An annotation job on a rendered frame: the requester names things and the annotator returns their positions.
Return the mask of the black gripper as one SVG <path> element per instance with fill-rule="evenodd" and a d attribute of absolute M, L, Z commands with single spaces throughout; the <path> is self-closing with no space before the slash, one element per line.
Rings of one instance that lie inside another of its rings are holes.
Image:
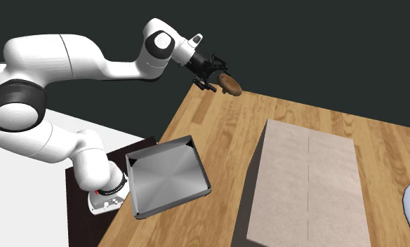
<path fill-rule="evenodd" d="M 210 77 L 215 72 L 222 72 L 226 75 L 230 75 L 227 68 L 227 63 L 219 58 L 215 53 L 211 55 L 211 59 L 206 59 L 198 51 L 195 51 L 190 60 L 185 64 L 191 72 L 196 74 L 192 82 L 198 86 L 202 91 L 211 90 L 214 93 L 217 89 L 212 86 L 206 79 L 201 77 Z"/>

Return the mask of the brown potato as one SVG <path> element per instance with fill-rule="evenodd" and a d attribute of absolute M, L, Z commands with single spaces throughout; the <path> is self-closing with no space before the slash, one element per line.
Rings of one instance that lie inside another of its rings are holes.
<path fill-rule="evenodd" d="M 229 93 L 233 96 L 242 94 L 241 86 L 228 74 L 220 73 L 218 75 L 218 85 L 222 88 L 223 94 Z"/>

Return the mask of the grey metal tray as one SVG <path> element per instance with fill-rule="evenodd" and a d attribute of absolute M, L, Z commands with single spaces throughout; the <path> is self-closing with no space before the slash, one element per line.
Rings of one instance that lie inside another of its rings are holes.
<path fill-rule="evenodd" d="M 133 216 L 138 220 L 211 192 L 191 135 L 130 152 L 126 167 Z"/>

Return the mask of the beige cardboard box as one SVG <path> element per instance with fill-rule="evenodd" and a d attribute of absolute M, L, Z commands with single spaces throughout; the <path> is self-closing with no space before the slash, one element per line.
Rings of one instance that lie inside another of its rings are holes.
<path fill-rule="evenodd" d="M 267 120 L 231 247 L 371 247 L 353 140 Z"/>

